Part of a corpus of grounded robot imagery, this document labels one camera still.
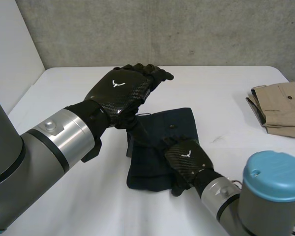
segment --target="white tabletop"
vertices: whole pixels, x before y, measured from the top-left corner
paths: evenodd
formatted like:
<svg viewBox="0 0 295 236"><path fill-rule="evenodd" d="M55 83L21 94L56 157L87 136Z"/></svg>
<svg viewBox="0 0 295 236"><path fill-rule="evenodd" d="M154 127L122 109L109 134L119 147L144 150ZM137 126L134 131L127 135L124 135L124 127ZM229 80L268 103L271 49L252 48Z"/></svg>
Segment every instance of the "white tabletop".
<svg viewBox="0 0 295 236"><path fill-rule="evenodd" d="M140 107L155 113L193 111L199 141L215 170L242 180L247 159L274 150L295 156L295 138L269 135L245 101L250 89L287 82L268 66L164 66L175 79L162 83ZM24 133L61 108L83 100L112 67L52 68L9 115ZM225 236L195 189L180 197L129 189L124 130L107 129L100 155L78 163L3 235L11 236Z"/></svg>

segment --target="dark navy cloth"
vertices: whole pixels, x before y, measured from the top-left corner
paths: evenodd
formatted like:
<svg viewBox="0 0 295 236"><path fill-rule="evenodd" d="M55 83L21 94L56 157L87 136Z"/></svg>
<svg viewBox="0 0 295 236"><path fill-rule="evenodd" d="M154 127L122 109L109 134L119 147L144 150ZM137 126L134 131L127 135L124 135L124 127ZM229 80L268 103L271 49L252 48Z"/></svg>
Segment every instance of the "dark navy cloth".
<svg viewBox="0 0 295 236"><path fill-rule="evenodd" d="M196 123L190 108L138 115L138 120L153 144L160 143L165 137L173 136L198 140ZM128 187L154 192L171 189L176 177L163 151L136 142L129 133L127 136L127 156L132 158L127 177Z"/></svg>

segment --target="folded khaki pants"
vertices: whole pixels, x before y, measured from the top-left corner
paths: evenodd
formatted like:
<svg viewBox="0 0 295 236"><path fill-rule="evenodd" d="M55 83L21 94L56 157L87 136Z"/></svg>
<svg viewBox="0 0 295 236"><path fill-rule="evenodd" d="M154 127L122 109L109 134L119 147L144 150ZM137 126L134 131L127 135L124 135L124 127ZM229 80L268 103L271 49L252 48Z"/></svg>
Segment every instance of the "folded khaki pants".
<svg viewBox="0 0 295 236"><path fill-rule="evenodd" d="M247 98L269 134L295 137L295 82L259 86Z"/></svg>

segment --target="gray robot arm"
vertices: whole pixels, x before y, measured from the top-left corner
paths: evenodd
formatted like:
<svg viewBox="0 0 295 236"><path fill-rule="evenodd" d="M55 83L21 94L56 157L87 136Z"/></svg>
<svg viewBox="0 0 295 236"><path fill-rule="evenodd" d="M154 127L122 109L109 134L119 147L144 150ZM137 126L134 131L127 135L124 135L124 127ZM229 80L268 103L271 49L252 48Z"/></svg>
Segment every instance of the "gray robot arm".
<svg viewBox="0 0 295 236"><path fill-rule="evenodd" d="M290 236L293 231L295 201L260 198L245 183L240 190L213 170L201 171L194 186L202 203L231 236Z"/></svg>
<svg viewBox="0 0 295 236"><path fill-rule="evenodd" d="M0 106L0 233L78 161L97 156L108 126L101 108L86 100L19 136Z"/></svg>
<svg viewBox="0 0 295 236"><path fill-rule="evenodd" d="M83 102L21 136L0 106L0 233L78 161L97 156L106 128L142 130L135 116L139 106L161 82L173 78L152 64L116 67Z"/></svg>
<svg viewBox="0 0 295 236"><path fill-rule="evenodd" d="M197 140L164 139L165 158L194 186L202 203L231 236L290 236L295 226L295 157L261 151L243 171L242 189L214 170Z"/></svg>

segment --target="gray wall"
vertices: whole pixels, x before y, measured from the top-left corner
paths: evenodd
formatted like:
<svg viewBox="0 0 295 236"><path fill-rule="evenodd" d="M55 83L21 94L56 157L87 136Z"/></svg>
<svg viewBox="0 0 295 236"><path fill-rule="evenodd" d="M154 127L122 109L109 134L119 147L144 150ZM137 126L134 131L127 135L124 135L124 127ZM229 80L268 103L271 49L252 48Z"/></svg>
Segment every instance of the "gray wall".
<svg viewBox="0 0 295 236"><path fill-rule="evenodd" d="M16 0L47 68L270 65L295 80L295 0Z"/></svg>

